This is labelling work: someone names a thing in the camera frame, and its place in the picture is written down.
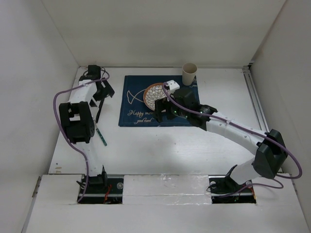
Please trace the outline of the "black table knife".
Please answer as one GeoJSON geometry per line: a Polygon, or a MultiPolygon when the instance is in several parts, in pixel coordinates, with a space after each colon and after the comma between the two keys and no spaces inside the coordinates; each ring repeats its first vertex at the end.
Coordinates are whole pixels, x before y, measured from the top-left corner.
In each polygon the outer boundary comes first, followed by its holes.
{"type": "Polygon", "coordinates": [[[98,106],[98,112],[97,112],[96,118],[95,118],[96,124],[97,124],[98,121],[99,121],[99,118],[100,118],[100,114],[101,114],[101,111],[102,111],[103,104],[104,104],[104,99],[102,99],[102,100],[100,101],[100,104],[99,104],[99,106],[98,106]]]}

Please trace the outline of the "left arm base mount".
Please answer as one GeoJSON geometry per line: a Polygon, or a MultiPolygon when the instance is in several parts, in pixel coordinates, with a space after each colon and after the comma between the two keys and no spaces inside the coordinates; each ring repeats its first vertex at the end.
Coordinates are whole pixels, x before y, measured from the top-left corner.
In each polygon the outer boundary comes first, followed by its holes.
{"type": "Polygon", "coordinates": [[[107,185],[90,177],[86,192],[84,192],[85,177],[77,183],[80,186],[77,202],[79,204],[122,204],[124,175],[108,175],[107,185]]]}

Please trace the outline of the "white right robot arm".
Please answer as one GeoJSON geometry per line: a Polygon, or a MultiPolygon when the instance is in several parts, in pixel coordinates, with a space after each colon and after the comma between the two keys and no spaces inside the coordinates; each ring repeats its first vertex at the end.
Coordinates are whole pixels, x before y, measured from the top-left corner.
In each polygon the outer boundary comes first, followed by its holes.
{"type": "Polygon", "coordinates": [[[163,117],[168,120],[184,118],[190,125],[221,135],[254,155],[253,159],[241,165],[234,165],[223,178],[216,181],[213,188],[222,187],[236,191],[249,180],[257,177],[273,179],[277,175],[287,158],[280,132],[256,131],[239,126],[216,108],[200,104],[189,88],[176,90],[171,98],[172,101],[167,97],[155,101],[153,115],[157,122],[162,122],[163,117]]]}

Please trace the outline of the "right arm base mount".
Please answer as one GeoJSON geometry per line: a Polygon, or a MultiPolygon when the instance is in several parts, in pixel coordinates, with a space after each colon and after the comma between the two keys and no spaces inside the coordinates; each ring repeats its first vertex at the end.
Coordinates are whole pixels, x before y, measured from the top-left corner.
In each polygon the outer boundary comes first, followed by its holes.
{"type": "Polygon", "coordinates": [[[207,192],[211,194],[212,204],[256,204],[252,182],[237,184],[225,176],[209,176],[207,192]]]}

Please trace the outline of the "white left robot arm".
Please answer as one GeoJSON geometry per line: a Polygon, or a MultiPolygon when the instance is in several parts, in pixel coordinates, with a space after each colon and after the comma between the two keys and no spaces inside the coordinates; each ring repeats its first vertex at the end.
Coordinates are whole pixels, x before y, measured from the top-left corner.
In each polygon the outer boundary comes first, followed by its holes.
{"type": "Polygon", "coordinates": [[[105,68],[89,65],[73,96],[59,105],[60,124],[66,140],[83,153],[87,163],[86,176],[78,184],[81,188],[90,186],[100,193],[108,188],[108,178],[91,140],[98,132],[97,123],[104,100],[115,94],[107,81],[109,77],[105,68]]]}

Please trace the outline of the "blue cloth placemat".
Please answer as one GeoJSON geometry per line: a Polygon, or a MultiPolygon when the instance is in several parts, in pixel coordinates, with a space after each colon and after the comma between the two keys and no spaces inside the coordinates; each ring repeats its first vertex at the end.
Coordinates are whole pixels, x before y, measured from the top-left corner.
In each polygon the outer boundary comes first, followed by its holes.
{"type": "Polygon", "coordinates": [[[149,109],[144,101],[143,94],[147,87],[155,83],[176,81],[183,87],[181,75],[127,75],[124,78],[121,110],[119,117],[120,127],[183,127],[190,123],[183,118],[167,120],[158,123],[153,118],[153,111],[149,109]]]}

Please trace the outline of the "floral ceramic plate orange rim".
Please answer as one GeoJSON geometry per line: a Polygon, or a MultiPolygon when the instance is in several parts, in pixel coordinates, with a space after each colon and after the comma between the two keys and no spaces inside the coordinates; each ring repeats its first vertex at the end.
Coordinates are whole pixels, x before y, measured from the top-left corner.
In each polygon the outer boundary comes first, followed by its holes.
{"type": "Polygon", "coordinates": [[[147,87],[143,94],[143,101],[145,105],[151,109],[155,110],[155,101],[166,98],[166,94],[162,89],[163,83],[155,83],[147,87]]]}

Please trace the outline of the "beige paper cup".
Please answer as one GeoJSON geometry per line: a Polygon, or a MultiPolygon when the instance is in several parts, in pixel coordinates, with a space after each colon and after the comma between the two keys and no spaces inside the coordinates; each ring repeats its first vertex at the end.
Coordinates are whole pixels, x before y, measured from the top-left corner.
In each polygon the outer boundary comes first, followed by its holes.
{"type": "Polygon", "coordinates": [[[189,86],[192,84],[196,76],[197,69],[197,65],[195,65],[194,63],[186,63],[182,66],[183,85],[189,86]]]}

